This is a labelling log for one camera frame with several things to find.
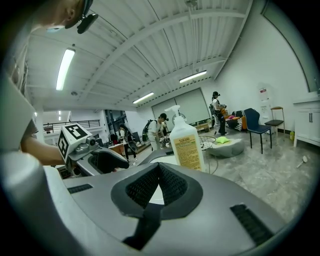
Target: fluorescent light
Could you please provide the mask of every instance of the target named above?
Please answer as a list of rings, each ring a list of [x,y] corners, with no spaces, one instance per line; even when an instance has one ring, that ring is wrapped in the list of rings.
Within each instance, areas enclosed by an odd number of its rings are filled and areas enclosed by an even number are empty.
[[[183,82],[185,82],[185,81],[188,81],[188,80],[190,80],[190,79],[192,79],[192,78],[197,78],[197,77],[199,77],[199,76],[202,76],[202,75],[204,75],[204,74],[206,74],[206,73],[207,73],[207,71],[204,70],[204,71],[201,71],[201,72],[199,72],[199,73],[196,73],[196,74],[192,74],[192,75],[190,75],[190,76],[187,76],[187,77],[179,80],[179,81],[180,81],[180,84],[183,83]]]
[[[147,94],[146,96],[143,96],[142,98],[135,100],[135,101],[133,102],[133,104],[136,104],[136,103],[138,103],[138,102],[140,102],[140,101],[144,100],[145,98],[148,98],[148,97],[150,97],[150,96],[152,96],[152,95],[154,95],[154,93],[153,93],[153,92],[150,92],[150,93]]]
[[[62,91],[62,89],[64,88],[64,84],[65,84],[65,79],[66,79],[66,75],[70,66],[70,63],[72,61],[72,58],[75,55],[75,50],[74,49],[66,49],[61,61],[61,65],[60,65],[60,69],[59,69],[59,73],[58,73],[58,78],[56,80],[56,87],[55,89],[58,91]]]

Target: white spray bottle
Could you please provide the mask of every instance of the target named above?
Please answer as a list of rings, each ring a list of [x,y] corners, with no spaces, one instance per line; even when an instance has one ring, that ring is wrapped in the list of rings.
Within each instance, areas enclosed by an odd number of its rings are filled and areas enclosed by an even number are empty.
[[[173,105],[165,111],[174,111],[174,128],[170,133],[170,142],[176,162],[190,169],[206,171],[204,156],[197,129],[187,124],[179,114],[179,105]]]

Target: bar stool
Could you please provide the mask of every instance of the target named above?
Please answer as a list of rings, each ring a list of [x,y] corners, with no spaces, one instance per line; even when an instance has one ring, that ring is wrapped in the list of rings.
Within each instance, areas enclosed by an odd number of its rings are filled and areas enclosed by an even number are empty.
[[[283,120],[277,120],[274,118],[274,110],[282,110],[282,119]],[[282,106],[275,106],[271,108],[272,113],[272,120],[265,122],[264,124],[267,126],[272,126],[275,128],[276,132],[276,143],[278,144],[278,126],[280,126],[283,123],[283,140],[285,140],[285,134],[286,134],[286,127],[285,127],[285,115],[284,115],[284,108]]]

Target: trigger sprayer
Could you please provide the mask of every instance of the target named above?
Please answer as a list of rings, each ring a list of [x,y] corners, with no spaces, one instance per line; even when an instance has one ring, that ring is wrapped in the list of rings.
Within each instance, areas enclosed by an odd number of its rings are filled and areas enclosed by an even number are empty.
[[[180,123],[180,122],[185,123],[185,119],[180,115],[179,108],[180,108],[180,105],[173,105],[165,109],[164,111],[168,112],[172,110],[175,113],[174,123]]]

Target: concrete floor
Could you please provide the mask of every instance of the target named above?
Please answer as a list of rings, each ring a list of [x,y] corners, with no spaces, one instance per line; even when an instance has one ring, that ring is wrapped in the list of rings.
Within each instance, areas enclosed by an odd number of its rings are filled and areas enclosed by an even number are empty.
[[[218,168],[214,175],[231,180],[273,207],[286,221],[291,221],[308,201],[310,190],[318,179],[320,166],[320,148],[299,141],[296,148],[289,135],[278,134],[278,144],[272,135],[263,134],[263,154],[261,154],[260,136],[252,134],[252,149],[249,133],[228,130],[229,139],[241,138],[245,148],[243,153],[231,158],[217,158]],[[214,131],[200,133],[200,136],[213,136]],[[135,165],[141,163],[149,154],[151,147],[141,152]],[[307,163],[297,169],[297,165],[306,156]],[[212,173],[216,159],[204,154],[207,167]]]

